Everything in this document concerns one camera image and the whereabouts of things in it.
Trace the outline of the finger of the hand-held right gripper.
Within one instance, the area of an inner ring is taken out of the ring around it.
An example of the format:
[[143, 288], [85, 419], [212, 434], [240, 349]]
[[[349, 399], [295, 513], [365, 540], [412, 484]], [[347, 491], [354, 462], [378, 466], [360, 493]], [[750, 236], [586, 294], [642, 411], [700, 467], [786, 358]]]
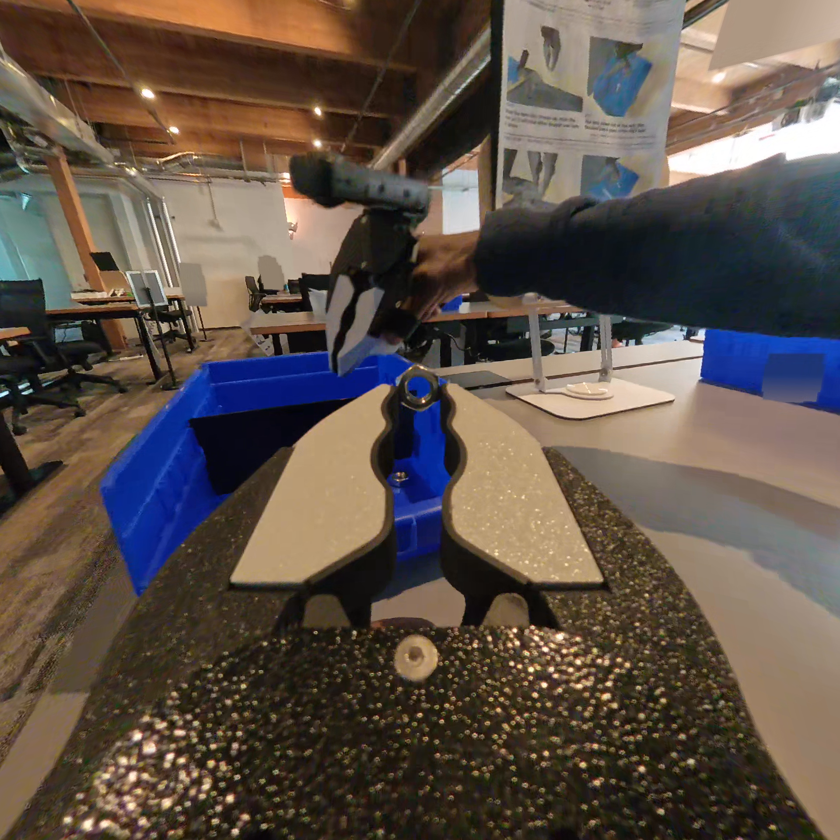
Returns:
[[334, 372], [336, 375], [349, 375], [356, 370], [369, 356], [377, 354], [392, 354], [396, 351], [394, 345], [386, 339], [373, 335], [374, 321], [377, 316], [384, 315], [387, 305], [392, 300], [384, 289], [371, 286], [366, 281], [361, 283], [361, 343], [357, 358], [335, 358]]
[[328, 352], [335, 358], [357, 358], [361, 345], [361, 276], [335, 278], [326, 310]]

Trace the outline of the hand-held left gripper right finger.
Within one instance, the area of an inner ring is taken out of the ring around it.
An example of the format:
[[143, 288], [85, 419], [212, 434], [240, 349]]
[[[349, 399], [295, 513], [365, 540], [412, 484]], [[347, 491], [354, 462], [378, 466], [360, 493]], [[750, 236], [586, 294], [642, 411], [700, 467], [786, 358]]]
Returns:
[[441, 391], [445, 436], [441, 569], [465, 598], [462, 624], [551, 626], [544, 598], [606, 582], [539, 441], [459, 385]]

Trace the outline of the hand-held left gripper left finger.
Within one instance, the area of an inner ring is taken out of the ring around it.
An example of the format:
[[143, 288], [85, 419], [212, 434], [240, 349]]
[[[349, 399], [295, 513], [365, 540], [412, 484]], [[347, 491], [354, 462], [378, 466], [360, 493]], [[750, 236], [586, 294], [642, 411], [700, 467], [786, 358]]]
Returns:
[[398, 394], [378, 385], [306, 432], [292, 448], [229, 585], [233, 591], [329, 596], [352, 627], [396, 569], [394, 466]]

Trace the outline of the steel hex nut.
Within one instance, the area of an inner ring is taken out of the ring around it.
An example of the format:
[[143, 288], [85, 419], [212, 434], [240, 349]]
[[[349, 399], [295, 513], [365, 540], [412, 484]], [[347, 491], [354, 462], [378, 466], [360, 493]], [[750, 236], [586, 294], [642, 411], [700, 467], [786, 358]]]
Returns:
[[427, 410], [440, 399], [441, 385], [435, 373], [421, 364], [408, 368], [396, 384], [400, 403], [416, 413]]

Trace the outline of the blue divided plastic bin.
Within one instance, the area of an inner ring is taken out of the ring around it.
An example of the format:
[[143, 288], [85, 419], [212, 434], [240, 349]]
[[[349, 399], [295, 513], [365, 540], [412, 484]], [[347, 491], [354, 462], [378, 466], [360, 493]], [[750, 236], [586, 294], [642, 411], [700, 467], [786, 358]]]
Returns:
[[[299, 353], [207, 363], [194, 373], [110, 468], [101, 495], [133, 588], [142, 594], [176, 549], [221, 501], [321, 420], [410, 368], [399, 355], [371, 356], [345, 376], [329, 354]], [[416, 413], [398, 397], [392, 472], [410, 480], [394, 495], [398, 560], [440, 546], [449, 481], [439, 401]], [[269, 481], [268, 498], [279, 478]], [[267, 501], [234, 515], [258, 521]], [[245, 546], [255, 524], [246, 526]], [[234, 550], [233, 569], [243, 549]], [[233, 571], [223, 572], [230, 588]]]

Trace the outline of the person's right forearm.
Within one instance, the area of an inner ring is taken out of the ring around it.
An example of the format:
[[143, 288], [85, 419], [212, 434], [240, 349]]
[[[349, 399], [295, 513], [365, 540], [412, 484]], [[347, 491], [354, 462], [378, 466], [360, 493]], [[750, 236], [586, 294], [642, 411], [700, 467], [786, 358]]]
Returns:
[[587, 311], [783, 338], [839, 337], [839, 155], [748, 167], [637, 196], [501, 209], [479, 288]]

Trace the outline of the person's right hand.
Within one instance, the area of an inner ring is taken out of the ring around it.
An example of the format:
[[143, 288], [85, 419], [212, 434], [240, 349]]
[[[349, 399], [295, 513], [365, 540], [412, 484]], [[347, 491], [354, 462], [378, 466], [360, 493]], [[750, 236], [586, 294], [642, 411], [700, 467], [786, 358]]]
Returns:
[[480, 291], [475, 261], [479, 238], [475, 230], [417, 240], [412, 293], [403, 304], [417, 321], [427, 322], [454, 298]]

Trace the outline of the white-framed monitor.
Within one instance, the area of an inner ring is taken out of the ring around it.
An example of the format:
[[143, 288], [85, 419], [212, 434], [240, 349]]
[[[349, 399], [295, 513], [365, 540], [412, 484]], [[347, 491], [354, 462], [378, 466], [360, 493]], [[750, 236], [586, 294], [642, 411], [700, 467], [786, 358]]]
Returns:
[[131, 295], [141, 310], [166, 309], [169, 300], [160, 274], [154, 269], [128, 270], [125, 272]]

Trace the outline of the printed instruction sheet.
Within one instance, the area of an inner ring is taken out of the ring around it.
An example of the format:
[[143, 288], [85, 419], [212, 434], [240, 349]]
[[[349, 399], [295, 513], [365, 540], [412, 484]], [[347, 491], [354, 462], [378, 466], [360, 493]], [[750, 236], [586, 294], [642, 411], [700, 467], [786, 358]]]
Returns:
[[497, 207], [606, 201], [659, 184], [685, 10], [501, 3]]

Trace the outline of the white hanging panel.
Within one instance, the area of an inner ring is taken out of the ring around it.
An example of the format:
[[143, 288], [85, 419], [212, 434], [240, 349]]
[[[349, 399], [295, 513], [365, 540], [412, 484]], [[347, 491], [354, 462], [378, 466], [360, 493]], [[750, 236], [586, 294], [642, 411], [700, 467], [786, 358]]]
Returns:
[[729, 1], [709, 69], [782, 56], [838, 37], [838, 1]]

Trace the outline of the silver ventilation duct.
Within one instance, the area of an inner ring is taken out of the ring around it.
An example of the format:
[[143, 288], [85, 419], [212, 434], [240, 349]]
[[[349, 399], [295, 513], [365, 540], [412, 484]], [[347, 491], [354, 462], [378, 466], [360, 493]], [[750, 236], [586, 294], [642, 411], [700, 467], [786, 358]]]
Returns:
[[399, 160], [406, 159], [472, 91], [480, 75], [489, 67], [490, 57], [491, 24], [487, 24], [436, 88], [374, 157], [370, 168], [374, 171], [385, 171]]
[[163, 195], [135, 168], [118, 165], [113, 154], [98, 142], [91, 127], [43, 88], [4, 48], [1, 48], [1, 106], [53, 145], [80, 154], [100, 169], [128, 179], [150, 200], [163, 201]]

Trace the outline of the wooden post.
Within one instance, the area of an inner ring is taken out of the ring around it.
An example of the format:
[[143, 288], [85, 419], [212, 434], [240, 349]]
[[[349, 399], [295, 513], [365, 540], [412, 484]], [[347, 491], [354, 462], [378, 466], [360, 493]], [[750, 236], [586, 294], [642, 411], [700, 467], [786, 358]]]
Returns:
[[105, 291], [102, 273], [92, 256], [97, 249], [91, 227], [63, 148], [54, 145], [46, 155], [45, 165], [56, 189], [59, 205], [66, 219], [87, 284], [95, 291]]

